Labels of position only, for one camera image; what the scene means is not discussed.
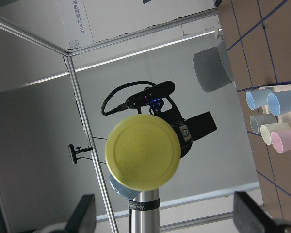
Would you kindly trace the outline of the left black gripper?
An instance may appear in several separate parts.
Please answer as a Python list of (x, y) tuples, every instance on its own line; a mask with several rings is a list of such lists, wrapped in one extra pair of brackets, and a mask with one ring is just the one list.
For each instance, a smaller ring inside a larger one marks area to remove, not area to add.
[[(167, 99), (171, 104), (171, 108), (162, 111), (162, 107), (164, 106), (163, 99)], [(193, 141), (199, 140), (217, 130), (210, 111), (185, 120), (169, 96), (153, 99), (145, 96), (140, 100), (139, 105), (140, 107), (149, 106), (151, 115), (163, 119), (173, 128), (180, 143), (181, 158), (188, 154)]]

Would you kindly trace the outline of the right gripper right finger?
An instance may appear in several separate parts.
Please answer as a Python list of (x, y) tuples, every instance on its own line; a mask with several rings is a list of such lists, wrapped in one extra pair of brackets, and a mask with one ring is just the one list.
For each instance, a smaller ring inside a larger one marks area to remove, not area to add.
[(270, 218), (243, 191), (234, 193), (233, 223), (240, 233), (291, 233), (291, 222)]

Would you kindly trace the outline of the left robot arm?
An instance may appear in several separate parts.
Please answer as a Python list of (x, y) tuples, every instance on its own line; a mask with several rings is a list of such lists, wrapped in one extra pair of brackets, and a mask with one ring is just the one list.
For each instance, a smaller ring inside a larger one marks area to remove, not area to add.
[(105, 147), (110, 183), (129, 201), (132, 233), (159, 232), (159, 188), (173, 177), (193, 142), (217, 130), (210, 112), (184, 119), (176, 105), (162, 111), (163, 104), (161, 97), (128, 98), (118, 111), (148, 106), (150, 112), (121, 121)]

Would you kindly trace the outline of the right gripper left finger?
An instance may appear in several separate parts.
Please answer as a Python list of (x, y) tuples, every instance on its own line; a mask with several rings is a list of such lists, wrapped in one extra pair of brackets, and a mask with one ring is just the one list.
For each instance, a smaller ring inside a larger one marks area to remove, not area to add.
[(67, 223), (45, 227), (44, 233), (94, 233), (97, 226), (94, 194), (83, 195)]

